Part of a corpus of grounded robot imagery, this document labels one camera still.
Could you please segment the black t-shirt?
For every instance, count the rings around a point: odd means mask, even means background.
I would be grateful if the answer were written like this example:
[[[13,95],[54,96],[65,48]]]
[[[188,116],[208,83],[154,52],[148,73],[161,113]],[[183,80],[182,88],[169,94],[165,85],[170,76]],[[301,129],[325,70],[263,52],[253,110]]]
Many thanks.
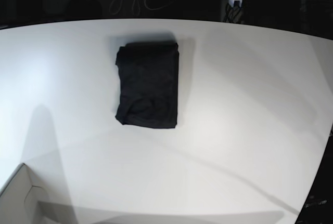
[[[122,125],[176,127],[179,57],[178,44],[173,41],[128,43],[119,48],[116,119]]]

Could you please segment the white cardboard box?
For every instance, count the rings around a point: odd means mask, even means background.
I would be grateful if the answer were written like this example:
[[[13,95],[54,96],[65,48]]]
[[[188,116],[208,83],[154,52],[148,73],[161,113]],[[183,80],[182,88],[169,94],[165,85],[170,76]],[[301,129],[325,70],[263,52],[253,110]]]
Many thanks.
[[[48,223],[25,164],[20,164],[1,188],[1,223]]]

